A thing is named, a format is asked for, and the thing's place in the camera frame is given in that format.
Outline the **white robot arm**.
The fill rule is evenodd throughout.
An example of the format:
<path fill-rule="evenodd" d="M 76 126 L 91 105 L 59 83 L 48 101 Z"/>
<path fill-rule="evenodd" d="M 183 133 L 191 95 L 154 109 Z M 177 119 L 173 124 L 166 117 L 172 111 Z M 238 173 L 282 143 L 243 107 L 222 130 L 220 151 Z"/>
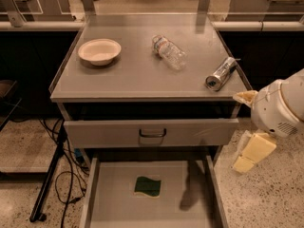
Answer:
<path fill-rule="evenodd" d="M 251 109 L 257 131 L 245 131 L 238 145 L 240 153 L 232 168 L 243 174 L 267 158 L 279 138 L 289 138 L 304 129 L 304 69 L 285 80 L 275 80 L 260 91 L 233 96 Z"/>

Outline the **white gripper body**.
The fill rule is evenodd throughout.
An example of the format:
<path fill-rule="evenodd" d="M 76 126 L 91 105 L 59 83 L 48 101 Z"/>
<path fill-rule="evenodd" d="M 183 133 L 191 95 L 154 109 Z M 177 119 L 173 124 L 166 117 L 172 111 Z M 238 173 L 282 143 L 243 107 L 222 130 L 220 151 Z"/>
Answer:
<path fill-rule="evenodd" d="M 276 80 L 254 98 L 251 119 L 273 136 L 290 137 L 300 131 L 300 80 Z"/>

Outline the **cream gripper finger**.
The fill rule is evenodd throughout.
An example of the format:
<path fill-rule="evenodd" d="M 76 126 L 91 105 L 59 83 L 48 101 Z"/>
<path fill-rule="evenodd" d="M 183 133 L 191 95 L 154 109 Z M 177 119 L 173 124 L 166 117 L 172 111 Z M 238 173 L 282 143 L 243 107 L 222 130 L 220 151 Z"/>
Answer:
<path fill-rule="evenodd" d="M 256 90 L 248 90 L 248 91 L 236 93 L 233 96 L 233 99 L 241 104 L 247 105 L 248 107 L 252 107 L 256 95 L 257 95 Z"/>
<path fill-rule="evenodd" d="M 265 132 L 245 131 L 237 145 L 237 157 L 232 168 L 244 174 L 267 158 L 276 149 L 276 138 Z"/>

